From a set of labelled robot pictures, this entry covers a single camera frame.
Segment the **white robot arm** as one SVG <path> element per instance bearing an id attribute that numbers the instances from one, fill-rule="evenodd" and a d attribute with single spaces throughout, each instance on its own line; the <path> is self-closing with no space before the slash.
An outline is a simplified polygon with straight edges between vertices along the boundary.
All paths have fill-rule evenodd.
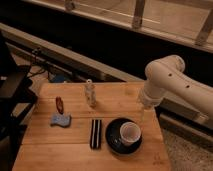
<path id="1" fill-rule="evenodd" d="M 146 80 L 138 99 L 145 108 L 158 106 L 167 91 L 179 96 L 213 120 L 213 87 L 184 74 L 185 62 L 178 55 L 169 55 L 149 62 Z"/>

